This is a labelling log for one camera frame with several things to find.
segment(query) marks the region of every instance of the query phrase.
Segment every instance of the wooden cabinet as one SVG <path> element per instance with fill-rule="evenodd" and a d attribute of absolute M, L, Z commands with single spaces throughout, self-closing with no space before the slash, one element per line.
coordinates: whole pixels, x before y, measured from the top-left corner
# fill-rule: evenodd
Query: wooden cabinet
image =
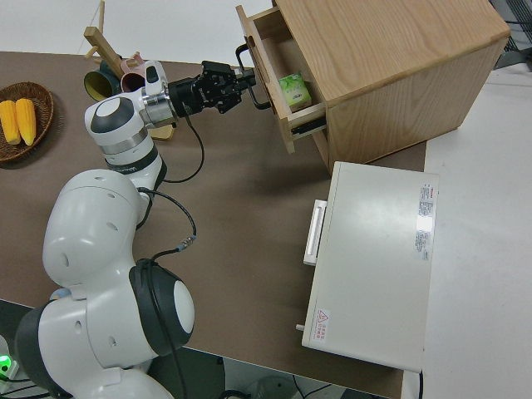
<path fill-rule="evenodd" d="M 244 35 L 288 152 L 313 135 L 330 171 L 458 127 L 510 34 L 486 0 L 275 4 L 238 6 Z M 313 104 L 291 112 L 278 79 L 298 71 Z"/>

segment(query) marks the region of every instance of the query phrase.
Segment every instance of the pink mug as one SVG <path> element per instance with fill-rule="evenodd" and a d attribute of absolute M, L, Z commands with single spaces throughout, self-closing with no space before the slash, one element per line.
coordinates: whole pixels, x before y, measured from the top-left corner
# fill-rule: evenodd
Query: pink mug
<path fill-rule="evenodd" d="M 124 76 L 120 80 L 123 92 L 136 91 L 145 86 L 144 60 L 138 52 L 132 58 L 122 60 L 121 68 L 124 71 Z"/>

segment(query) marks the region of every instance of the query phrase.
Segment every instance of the mug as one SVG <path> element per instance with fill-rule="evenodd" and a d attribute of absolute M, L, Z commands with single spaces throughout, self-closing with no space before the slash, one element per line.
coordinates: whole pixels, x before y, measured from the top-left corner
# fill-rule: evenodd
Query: mug
<path fill-rule="evenodd" d="M 124 71 L 124 76 L 120 80 L 120 86 L 123 92 L 136 91 L 145 86 L 144 60 L 138 52 L 132 58 L 122 60 L 121 68 Z"/>
<path fill-rule="evenodd" d="M 87 94 L 96 101 L 105 100 L 121 92 L 120 79 L 106 61 L 100 63 L 100 68 L 88 72 L 83 84 Z"/>

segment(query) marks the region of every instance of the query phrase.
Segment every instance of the wicker basket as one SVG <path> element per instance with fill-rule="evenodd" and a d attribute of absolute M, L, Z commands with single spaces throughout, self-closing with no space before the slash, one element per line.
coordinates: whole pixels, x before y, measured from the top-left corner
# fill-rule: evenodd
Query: wicker basket
<path fill-rule="evenodd" d="M 24 144 L 23 140 L 18 145 L 10 145 L 6 142 L 3 130 L 0 127 L 0 163 L 17 160 L 28 155 L 42 141 L 52 123 L 53 99 L 52 94 L 47 89 L 37 83 L 25 81 L 0 90 L 0 101 L 16 101 L 19 98 L 28 98 L 32 100 L 35 106 L 37 136 L 32 145 Z"/>

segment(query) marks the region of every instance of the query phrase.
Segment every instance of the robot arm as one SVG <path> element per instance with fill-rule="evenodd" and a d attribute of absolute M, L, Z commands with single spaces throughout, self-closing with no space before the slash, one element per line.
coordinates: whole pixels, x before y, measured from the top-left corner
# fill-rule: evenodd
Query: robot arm
<path fill-rule="evenodd" d="M 184 283 L 151 259 L 135 263 L 132 243 L 166 166 L 150 127 L 240 102 L 249 77 L 204 62 L 195 79 L 168 83 L 146 63 L 146 86 L 91 106 L 86 128 L 110 170 L 89 170 L 62 189 L 48 221 L 43 263 L 71 295 L 33 309 L 16 336 L 27 375 L 53 397 L 171 398 L 135 365 L 175 354 L 194 327 Z"/>

